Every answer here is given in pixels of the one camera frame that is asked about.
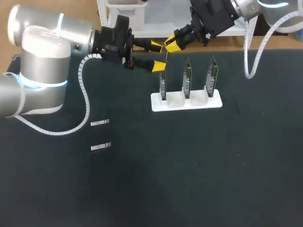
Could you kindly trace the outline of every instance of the metal clip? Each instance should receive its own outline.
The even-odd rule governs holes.
[[[96,125],[107,124],[107,123],[109,123],[109,119],[102,120],[102,121],[97,121],[97,122],[91,122],[90,125],[91,126],[96,126]]]
[[[112,146],[112,144],[111,144],[111,142],[109,142],[109,143],[104,143],[104,144],[91,146],[90,149],[91,150],[99,150],[99,149],[104,149],[104,148],[108,148],[108,147],[111,147],[111,146]]]

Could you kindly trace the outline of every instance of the wooden floor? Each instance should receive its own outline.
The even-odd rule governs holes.
[[[13,54],[21,52],[19,47],[10,44],[7,36],[8,16],[15,4],[62,12],[67,16],[89,20],[97,29],[100,28],[96,0],[2,0],[0,3],[0,72],[6,71]],[[257,49],[262,39],[263,37],[260,36],[254,37],[251,49]],[[218,37],[210,41],[206,47],[200,43],[193,43],[184,51],[241,51],[242,46],[243,37]],[[303,42],[297,41],[293,36],[274,36],[269,40],[266,49],[303,49]]]

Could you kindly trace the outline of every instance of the blue light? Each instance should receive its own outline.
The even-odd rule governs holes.
[[[25,78],[21,73],[19,75],[19,79],[23,85],[31,88],[61,87],[67,83],[67,80],[58,84],[46,84],[46,83],[35,82],[33,80]]]
[[[278,4],[265,4],[265,3],[260,2],[259,0],[257,0],[257,1],[261,6],[266,7],[266,8],[280,8],[280,7],[284,7],[284,6],[288,5],[288,2],[280,2]]]

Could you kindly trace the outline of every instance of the metal part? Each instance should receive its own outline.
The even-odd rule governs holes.
[[[231,3],[238,16],[243,17],[246,21],[261,14],[257,0],[231,0]]]
[[[97,122],[91,122],[90,125],[91,126],[96,126],[96,125],[107,124],[107,123],[109,123],[109,119],[102,120],[102,121],[97,121]]]
[[[165,62],[166,62],[166,63],[168,62],[168,58],[169,58],[169,52],[166,51],[166,58],[165,58]]]
[[[216,60],[214,57],[212,57],[207,71],[206,84],[205,84],[208,97],[211,98],[214,96],[214,88],[217,81],[218,71],[219,69]]]
[[[111,146],[112,146],[112,144],[111,144],[111,142],[109,142],[109,143],[104,143],[104,144],[91,146],[90,149],[91,150],[99,150],[99,149],[104,149],[104,148],[108,148],[108,147],[111,147]]]
[[[15,5],[9,16],[8,34],[12,44],[21,46],[24,30],[32,25],[42,26],[68,39],[72,53],[87,55],[91,53],[95,29],[89,21],[78,20],[53,13]]]
[[[166,71],[160,73],[160,94],[162,100],[166,100]]]
[[[188,63],[186,64],[183,73],[183,91],[186,99],[190,98],[191,77],[192,77],[192,69],[188,59]]]

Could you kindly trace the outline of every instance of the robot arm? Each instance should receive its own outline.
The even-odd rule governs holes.
[[[235,25],[234,21],[243,17],[246,21],[261,14],[257,0],[190,0],[192,21],[177,29],[165,41],[168,52],[182,51],[199,40],[207,45],[211,38]]]
[[[301,12],[300,0],[190,0],[192,21],[189,25],[177,29],[166,41],[168,52],[182,51],[194,40],[207,45],[210,39],[234,26],[234,21],[240,17],[249,21],[263,13],[269,26],[287,15]],[[281,33],[291,33],[303,28],[302,17],[285,18],[282,24],[274,29]]]
[[[144,68],[150,72],[162,71],[165,63],[145,61],[131,56],[134,45],[146,51],[161,52],[162,46],[149,40],[140,41],[132,35],[129,18],[118,16],[114,28],[103,27],[95,30],[89,21],[67,17],[64,14],[44,11],[32,7],[15,5],[10,12],[8,36],[13,45],[21,46],[25,29],[29,26],[40,26],[49,29],[71,43],[71,54],[86,56],[98,53],[102,59],[124,64],[127,69]]]

